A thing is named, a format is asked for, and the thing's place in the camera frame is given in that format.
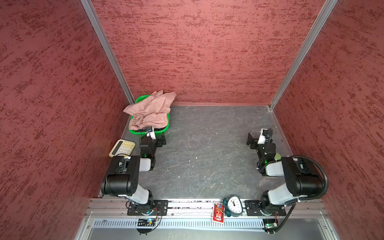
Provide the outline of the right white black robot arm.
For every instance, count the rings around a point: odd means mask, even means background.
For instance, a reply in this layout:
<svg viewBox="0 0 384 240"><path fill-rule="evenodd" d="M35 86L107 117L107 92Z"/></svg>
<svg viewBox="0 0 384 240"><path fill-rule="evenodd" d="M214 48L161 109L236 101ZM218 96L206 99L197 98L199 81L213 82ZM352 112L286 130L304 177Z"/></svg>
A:
<svg viewBox="0 0 384 240"><path fill-rule="evenodd" d="M277 214L286 206L300 201L316 200L326 194L329 179L315 160L305 156L282 157L273 142L273 130L262 129L254 138L248 133L246 145L257 152L257 171L264 177L284 177L281 186L265 191L258 201L262 215Z"/></svg>

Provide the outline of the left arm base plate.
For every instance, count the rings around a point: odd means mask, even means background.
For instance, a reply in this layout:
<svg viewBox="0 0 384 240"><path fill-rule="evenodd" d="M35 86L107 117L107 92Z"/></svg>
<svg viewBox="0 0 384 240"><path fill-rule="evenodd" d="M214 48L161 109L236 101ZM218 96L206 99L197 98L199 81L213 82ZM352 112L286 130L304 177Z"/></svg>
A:
<svg viewBox="0 0 384 240"><path fill-rule="evenodd" d="M127 209L128 216L166 216L168 200L149 200L145 205L130 202Z"/></svg>

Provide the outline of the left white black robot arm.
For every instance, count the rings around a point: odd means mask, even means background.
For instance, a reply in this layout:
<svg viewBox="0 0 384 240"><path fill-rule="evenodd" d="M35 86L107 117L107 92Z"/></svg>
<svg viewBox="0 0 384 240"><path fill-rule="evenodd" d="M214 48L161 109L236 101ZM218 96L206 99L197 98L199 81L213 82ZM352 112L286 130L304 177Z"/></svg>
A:
<svg viewBox="0 0 384 240"><path fill-rule="evenodd" d="M169 201L155 200L151 191L139 184L139 173L154 169L156 150L166 143L164 134L154 138L145 134L140 138L140 154L133 155L136 144L118 140L109 153L112 160L101 184L102 195L126 199L128 216L165 216Z"/></svg>

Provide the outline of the pink shorts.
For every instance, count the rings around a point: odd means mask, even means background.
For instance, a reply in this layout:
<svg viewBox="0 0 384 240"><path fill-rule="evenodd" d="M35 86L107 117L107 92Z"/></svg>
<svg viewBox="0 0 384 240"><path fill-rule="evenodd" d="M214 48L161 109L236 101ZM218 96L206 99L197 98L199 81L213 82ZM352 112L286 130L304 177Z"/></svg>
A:
<svg viewBox="0 0 384 240"><path fill-rule="evenodd" d="M146 127L165 128L169 123L168 114L176 97L176 92L155 91L142 101L125 107L123 112L132 117L129 129L139 131Z"/></svg>

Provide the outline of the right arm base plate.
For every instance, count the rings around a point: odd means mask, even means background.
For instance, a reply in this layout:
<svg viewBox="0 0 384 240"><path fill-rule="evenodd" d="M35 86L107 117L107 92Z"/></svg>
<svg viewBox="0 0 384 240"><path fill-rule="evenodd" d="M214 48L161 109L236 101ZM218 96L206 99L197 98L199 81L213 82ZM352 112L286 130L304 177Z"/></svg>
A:
<svg viewBox="0 0 384 240"><path fill-rule="evenodd" d="M284 206L260 203L258 200L245 200L244 205L247 216L271 217L278 214L278 216L284 217L287 215Z"/></svg>

